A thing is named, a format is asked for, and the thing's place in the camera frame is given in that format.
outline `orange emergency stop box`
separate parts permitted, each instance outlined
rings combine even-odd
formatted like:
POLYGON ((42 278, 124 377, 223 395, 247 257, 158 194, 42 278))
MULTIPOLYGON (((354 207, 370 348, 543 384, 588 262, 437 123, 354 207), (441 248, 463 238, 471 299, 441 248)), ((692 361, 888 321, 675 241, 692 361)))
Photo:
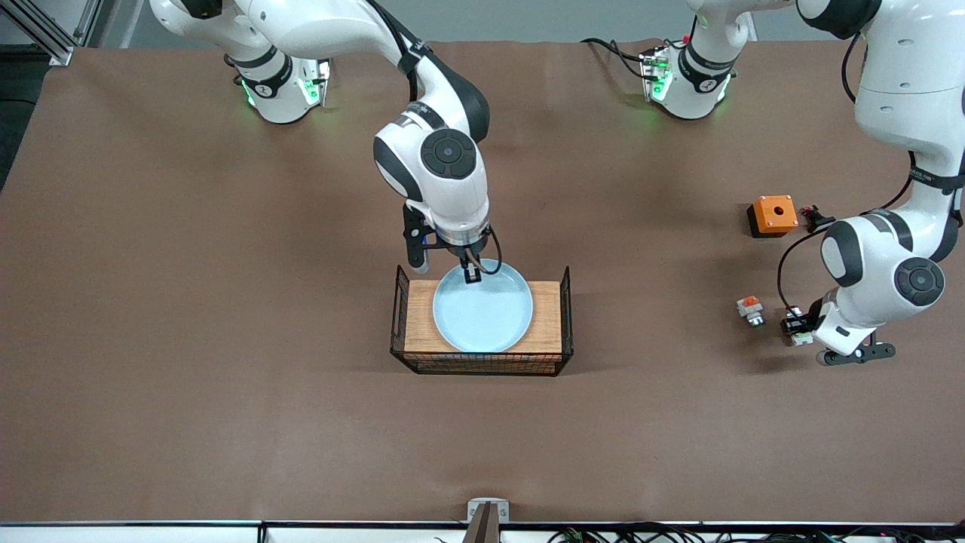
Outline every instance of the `orange emergency stop box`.
POLYGON ((761 196, 747 208, 747 218, 755 238, 779 238, 798 224, 794 201, 787 194, 761 196))

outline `brown table surface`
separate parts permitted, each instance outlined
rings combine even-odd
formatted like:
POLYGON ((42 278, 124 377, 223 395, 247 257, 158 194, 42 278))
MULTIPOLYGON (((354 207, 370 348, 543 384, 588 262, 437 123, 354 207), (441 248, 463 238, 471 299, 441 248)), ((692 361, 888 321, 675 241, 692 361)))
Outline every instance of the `brown table surface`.
MULTIPOLYGON (((890 325, 898 356, 818 366, 777 332, 756 196, 844 217, 907 158, 861 134, 843 43, 753 43, 682 122, 581 44, 437 50, 493 111, 492 222, 531 280, 572 267, 556 379, 422 377, 388 354, 401 200, 372 137, 395 69, 339 58, 330 108, 272 126, 215 50, 51 70, 0 197, 0 519, 461 517, 957 521, 965 250, 890 325), (767 329, 734 301, 758 295, 767 329)), ((455 260, 433 255, 439 277, 455 260)), ((787 292, 832 286, 811 243, 787 292)))

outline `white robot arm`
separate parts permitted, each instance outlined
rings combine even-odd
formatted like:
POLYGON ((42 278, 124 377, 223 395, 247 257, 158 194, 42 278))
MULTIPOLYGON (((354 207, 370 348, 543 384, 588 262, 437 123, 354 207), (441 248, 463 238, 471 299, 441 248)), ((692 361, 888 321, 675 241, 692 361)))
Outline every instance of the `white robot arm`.
POLYGON ((794 0, 687 0, 694 28, 687 43, 668 43, 644 59, 649 100, 681 119, 700 119, 724 98, 731 69, 750 37, 744 14, 778 10, 794 0))
POLYGON ((965 2, 798 0, 815 28, 861 32, 868 57, 855 119, 869 136, 914 154, 911 198, 832 224, 821 258, 838 282, 812 306, 814 337, 849 356, 888 322, 930 307, 945 289, 938 266, 958 236, 965 185, 965 2))
POLYGON ((319 62, 312 59, 370 51, 398 67, 412 84, 412 101, 375 136, 373 153, 385 181, 406 199, 408 263, 426 272, 427 252, 445 248, 459 258, 466 282, 494 272, 479 266, 489 237, 499 248, 477 147, 488 132, 488 103, 374 0, 151 0, 151 5, 171 32, 224 49, 249 101, 272 123, 296 121, 320 102, 317 93, 307 92, 318 83, 319 62), (424 90, 419 100, 416 84, 424 90))

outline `light blue plate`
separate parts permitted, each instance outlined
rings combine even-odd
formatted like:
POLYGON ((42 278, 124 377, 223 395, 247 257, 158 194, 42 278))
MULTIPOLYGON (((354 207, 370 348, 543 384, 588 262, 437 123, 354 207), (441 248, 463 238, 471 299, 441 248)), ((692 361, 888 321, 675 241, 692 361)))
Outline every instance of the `light blue plate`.
MULTIPOLYGON (((496 261, 482 259, 487 270, 496 261)), ((439 282, 432 299, 439 332, 463 353, 502 353, 516 344, 533 321, 533 293, 526 279, 505 262, 499 273, 466 284, 462 266, 439 282)))

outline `wire basket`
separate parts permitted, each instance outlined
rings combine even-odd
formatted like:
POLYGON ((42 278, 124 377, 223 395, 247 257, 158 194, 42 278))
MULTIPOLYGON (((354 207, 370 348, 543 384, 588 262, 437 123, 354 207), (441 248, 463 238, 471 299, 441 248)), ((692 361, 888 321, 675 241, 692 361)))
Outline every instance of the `wire basket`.
POLYGON ((573 320, 569 299, 569 266, 560 281, 561 349, 558 353, 432 353, 405 350, 409 278, 396 269, 396 302, 392 311, 389 353, 418 374, 519 375, 555 377, 573 357, 573 320))

